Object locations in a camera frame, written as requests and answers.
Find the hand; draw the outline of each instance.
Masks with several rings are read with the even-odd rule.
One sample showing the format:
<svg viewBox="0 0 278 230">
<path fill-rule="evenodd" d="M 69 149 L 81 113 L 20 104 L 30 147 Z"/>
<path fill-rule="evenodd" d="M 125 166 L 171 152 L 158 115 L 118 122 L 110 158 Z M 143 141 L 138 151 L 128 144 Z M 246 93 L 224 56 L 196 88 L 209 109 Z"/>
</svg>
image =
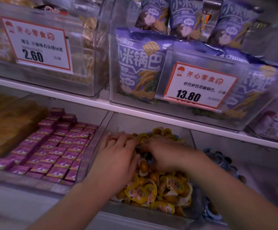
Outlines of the hand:
<svg viewBox="0 0 278 230">
<path fill-rule="evenodd" d="M 196 158 L 206 157 L 203 152 L 169 139 L 149 138 L 141 147 L 141 151 L 153 154 L 156 160 L 156 169 L 160 172 L 185 171 L 184 168 L 194 162 Z"/>
<path fill-rule="evenodd" d="M 124 132 L 111 137 L 108 133 L 84 182 L 97 186 L 107 199 L 117 194 L 131 180 L 140 155 L 132 159 L 136 140 Z"/>
</svg>

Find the white shelf edge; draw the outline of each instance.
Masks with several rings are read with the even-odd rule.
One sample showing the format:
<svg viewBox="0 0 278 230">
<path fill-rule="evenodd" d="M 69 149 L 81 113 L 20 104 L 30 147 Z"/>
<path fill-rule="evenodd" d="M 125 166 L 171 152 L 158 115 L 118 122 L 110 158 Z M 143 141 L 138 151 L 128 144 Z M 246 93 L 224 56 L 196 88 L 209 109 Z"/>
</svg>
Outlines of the white shelf edge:
<svg viewBox="0 0 278 230">
<path fill-rule="evenodd" d="M 31 92 L 35 94 L 40 94 L 44 96 L 49 96 L 69 102 L 74 102 L 78 104 L 83 104 L 91 107 L 96 107 L 100 109 L 105 109 L 109 111 L 114 111 L 126 115 L 131 115 L 139 118 L 149 119 L 156 122 L 167 123 L 179 127 L 185 127 L 195 131 L 202 131 L 205 133 L 223 136 L 226 138 L 236 139 L 248 143 L 254 143 L 266 147 L 276 148 L 278 149 L 278 143 L 273 141 L 268 141 L 265 139 L 259 139 L 248 135 L 247 133 L 241 131 L 232 131 L 224 128 L 214 127 L 207 124 L 198 123 L 191 120 L 185 120 L 182 118 L 164 115 L 152 111 L 142 110 L 139 108 L 134 108 L 126 105 L 112 104 L 109 101 L 109 91 L 104 90 L 101 92 L 98 98 L 87 98 L 85 96 L 80 96 L 76 94 L 71 94 L 59 90 L 54 90 L 46 87 L 41 87 L 32 84 L 26 84 L 23 82 L 13 81 L 0 77 L 0 85 L 15 88 L 19 90 L 23 90 L 26 92 Z"/>
</svg>

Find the red border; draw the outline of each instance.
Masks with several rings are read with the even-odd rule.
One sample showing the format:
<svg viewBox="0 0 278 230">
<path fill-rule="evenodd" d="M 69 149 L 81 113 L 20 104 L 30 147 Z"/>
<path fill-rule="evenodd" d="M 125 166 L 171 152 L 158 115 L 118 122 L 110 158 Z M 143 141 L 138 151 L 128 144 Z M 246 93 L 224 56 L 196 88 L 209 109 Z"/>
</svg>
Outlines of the red border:
<svg viewBox="0 0 278 230">
<path fill-rule="evenodd" d="M 219 74 L 222 74 L 222 75 L 225 75 L 225 76 L 229 76 L 229 77 L 234 77 L 234 78 L 236 78 L 236 80 L 235 80 L 234 83 L 232 84 L 231 88 L 229 88 L 229 90 L 226 92 L 226 94 L 225 94 L 224 97 L 222 98 L 221 102 L 220 102 L 216 107 L 208 106 L 208 105 L 204 105 L 204 104 L 197 104 L 197 103 L 194 103 L 194 102 L 191 102 L 191 101 L 185 101 L 185 100 L 183 100 L 183 102 L 195 104 L 195 106 L 198 106 L 198 105 L 199 105 L 199 106 L 206 106 L 206 107 L 209 107 L 209 108 L 211 108 L 211 109 L 217 109 L 217 108 L 222 104 L 222 102 L 223 102 L 223 100 L 225 99 L 225 97 L 228 95 L 228 93 L 232 90 L 232 88 L 235 86 L 236 82 L 238 81 L 238 77 L 235 77 L 235 76 L 232 76 L 232 75 L 228 75 L 228 74 L 225 74 L 225 73 L 213 71 L 213 70 L 210 70 L 210 69 L 205 69 L 205 68 L 202 68 L 202 67 L 198 67 L 198 66 L 194 66 L 194 65 L 190 65 L 190 64 L 186 64 L 186 63 L 182 63 L 182 62 L 176 62 L 175 66 L 173 67 L 170 80 L 169 80 L 169 82 L 168 82 L 168 84 L 167 84 L 166 90 L 165 90 L 164 95 L 163 95 L 163 99 L 164 99 L 164 100 L 167 100 L 167 101 L 174 101 L 174 100 L 165 98 L 165 96 L 167 95 L 168 89 L 170 88 L 170 85 L 171 85 L 171 82 L 172 82 L 172 79 L 173 79 L 173 75 L 174 75 L 174 73 L 175 73 L 175 70 L 176 70 L 176 68 L 177 68 L 177 65 L 184 65 L 184 66 L 193 67 L 193 68 L 197 68 L 197 69 L 202 69 L 202 70 L 205 70 L 205 71 L 209 71 L 209 72 L 213 72 L 213 73 L 219 73 Z M 176 100 L 182 100 L 182 99 L 175 98 L 175 97 L 170 97 L 170 96 L 169 96 L 169 98 L 176 99 Z"/>
<path fill-rule="evenodd" d="M 15 49 L 13 48 L 13 45 L 11 43 L 11 40 L 9 38 L 9 35 L 7 33 L 7 30 L 6 30 L 6 27 L 5 27 L 5 24 L 4 24 L 4 21 L 3 19 L 8 19 L 8 20 L 11 20 L 11 21 L 16 21 L 16 22 L 21 22 L 21 23 L 26 23 L 26 24 L 30 24 L 30 25 L 35 25 L 35 26 L 40 26 L 40 27 L 45 27 L 45 28 L 49 28 L 49 29 L 53 29 L 53 30 L 58 30 L 58 31 L 62 31 L 63 34 L 64 34 L 64 43 L 65 43 L 65 48 L 67 50 L 67 57 L 68 57 L 68 66 L 69 66 L 69 69 L 66 69 L 66 68 L 63 68 L 63 67 L 58 67 L 58 66 L 54 66 L 54 65 L 48 65 L 48 64 L 45 64 L 45 63 L 39 63 L 39 62 L 35 62 L 35 61 L 31 61 L 31 60 L 26 60 L 26 59 L 20 59 L 17 57 L 17 54 L 15 53 Z M 67 71 L 71 71 L 71 66 L 70 66 L 70 57 L 69 57 L 69 51 L 68 51 L 68 44 L 67 44 L 67 39 L 66 39 L 66 35 L 65 35 L 65 31 L 63 29 L 59 29 L 59 28 L 56 28 L 56 27 L 48 27 L 48 26 L 43 26 L 43 25 L 40 25 L 40 24 L 35 24 L 35 23 L 30 23 L 30 22 L 26 22 L 26 21 L 22 21 L 22 20 L 18 20 L 18 19 L 13 19 L 13 18 L 9 18 L 9 17 L 4 17 L 4 16 L 0 16 L 0 20 L 4 26 L 4 30 L 5 30 L 5 33 L 8 37 L 8 40 L 10 42 L 10 45 L 12 47 L 12 50 L 13 50 L 13 53 L 15 54 L 16 58 L 18 60 L 22 60 L 22 61 L 28 61 L 28 62 L 31 62 L 31 63 L 35 63 L 35 64 L 41 64 L 41 65 L 45 65 L 45 66 L 49 66 L 49 67 L 54 67 L 54 68 L 59 68 L 59 69 L 63 69 L 63 70 L 67 70 Z"/>
</svg>

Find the white price tag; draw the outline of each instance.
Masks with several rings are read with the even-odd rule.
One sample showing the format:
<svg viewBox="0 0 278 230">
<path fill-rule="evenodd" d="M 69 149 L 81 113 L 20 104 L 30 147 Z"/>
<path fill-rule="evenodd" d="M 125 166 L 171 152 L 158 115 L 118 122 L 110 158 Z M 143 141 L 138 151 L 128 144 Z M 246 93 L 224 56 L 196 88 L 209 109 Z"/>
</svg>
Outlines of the white price tag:
<svg viewBox="0 0 278 230">
<path fill-rule="evenodd" d="M 216 111 L 238 78 L 177 62 L 163 99 Z"/>
<path fill-rule="evenodd" d="M 19 64 L 73 73 L 64 30 L 1 17 Z"/>
</svg>

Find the price tag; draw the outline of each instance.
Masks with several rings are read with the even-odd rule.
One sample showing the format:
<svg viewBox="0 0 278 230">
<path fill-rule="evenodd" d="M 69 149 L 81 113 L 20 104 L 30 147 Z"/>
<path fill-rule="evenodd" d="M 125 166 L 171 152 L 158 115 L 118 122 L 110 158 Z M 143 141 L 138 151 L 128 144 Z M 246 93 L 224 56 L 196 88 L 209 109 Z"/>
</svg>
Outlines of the price tag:
<svg viewBox="0 0 278 230">
<path fill-rule="evenodd" d="M 19 64 L 73 73 L 64 30 L 8 17 L 1 20 Z"/>
<path fill-rule="evenodd" d="M 164 100 L 215 111 L 238 78 L 177 62 L 164 93 Z"/>
</svg>

